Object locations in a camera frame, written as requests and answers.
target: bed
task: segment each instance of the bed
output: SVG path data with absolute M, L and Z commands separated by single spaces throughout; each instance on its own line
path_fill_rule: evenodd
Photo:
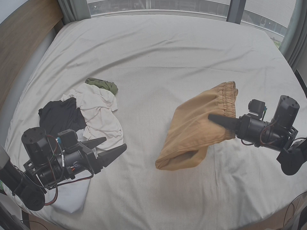
M 306 136 L 307 100 L 271 39 L 254 28 L 176 15 L 129 15 L 72 22 L 57 34 L 15 109 L 5 150 L 19 168 L 28 160 L 22 133 L 38 126 L 38 109 L 87 77 L 115 82 L 127 150 L 91 179 L 83 210 L 25 211 L 67 229 L 237 229 L 288 205 L 307 189 L 304 164 L 286 176 L 268 148 L 233 139 L 210 146 L 197 167 L 159 171 L 157 159 L 175 108 L 204 90 L 235 81 L 237 117 L 251 99 L 280 95 L 300 104 L 294 122 Z

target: curtain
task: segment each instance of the curtain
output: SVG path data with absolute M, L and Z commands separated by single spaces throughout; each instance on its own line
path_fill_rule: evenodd
M 86 0 L 58 0 L 58 2 L 64 15 L 64 25 L 91 18 Z
M 307 0 L 296 0 L 285 38 L 279 50 L 295 71 L 302 63 L 301 57 L 307 52 Z

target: robotic arm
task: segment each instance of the robotic arm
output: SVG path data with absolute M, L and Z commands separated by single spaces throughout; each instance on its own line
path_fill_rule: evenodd
M 277 161 L 286 175 L 294 175 L 307 161 L 307 138 L 294 142 L 297 130 L 292 126 L 300 105 L 291 97 L 282 95 L 271 122 L 263 121 L 265 103 L 252 100 L 248 114 L 239 118 L 209 114 L 209 120 L 236 133 L 244 145 L 267 147 L 279 151 Z
M 54 150 L 49 137 L 55 141 Z M 106 138 L 79 142 L 76 132 L 71 129 L 58 133 L 55 138 L 46 135 L 43 128 L 30 128 L 23 133 L 21 141 L 30 158 L 24 164 L 25 172 L 10 162 L 10 157 L 1 146 L 0 180 L 33 211 L 53 204 L 57 198 L 58 186 L 92 178 L 127 149 L 126 144 L 123 144 L 98 153 L 96 158 L 91 149 L 106 141 Z M 88 170 L 91 176 L 59 184 L 65 179 L 75 179 L 75 175 L 84 170 Z M 53 188 L 56 188 L 56 196 L 51 202 L 45 203 L 45 189 Z

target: wooden floor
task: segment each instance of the wooden floor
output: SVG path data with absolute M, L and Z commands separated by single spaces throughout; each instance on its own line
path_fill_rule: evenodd
M 256 224 L 253 224 L 251 226 L 241 228 L 240 230 L 265 230 L 266 228 L 270 228 L 270 229 L 274 229 L 274 230 L 280 229 L 283 226 L 285 214 L 286 214 L 286 220 L 285 220 L 285 224 L 286 224 L 286 222 L 292 217 L 294 210 L 298 209 L 302 205 L 303 202 L 304 202 L 303 198 L 298 197 L 293 202 L 293 205 L 290 205 L 287 214 L 286 214 L 286 211 L 287 211 L 288 206 L 281 209 L 280 211 L 276 212 L 274 215 L 267 218 L 266 220 L 264 220 L 262 222 L 258 222 Z M 35 216 L 29 215 L 29 220 L 40 222 L 48 230 L 64 230 L 63 228 L 60 228 L 60 227 L 58 227 L 54 224 L 48 223 L 48 222 L 46 222 L 46 221 L 44 221 L 44 220 L 42 220 L 38 217 L 35 217 Z M 40 224 L 38 224 L 36 222 L 30 222 L 30 226 L 31 226 L 31 230 L 46 230 L 46 228 L 44 228 L 43 226 L 41 226 Z

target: wooden headboard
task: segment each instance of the wooden headboard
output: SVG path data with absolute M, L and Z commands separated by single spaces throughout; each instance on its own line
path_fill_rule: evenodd
M 57 0 L 28 0 L 0 24 L 0 110 L 18 71 L 61 18 Z

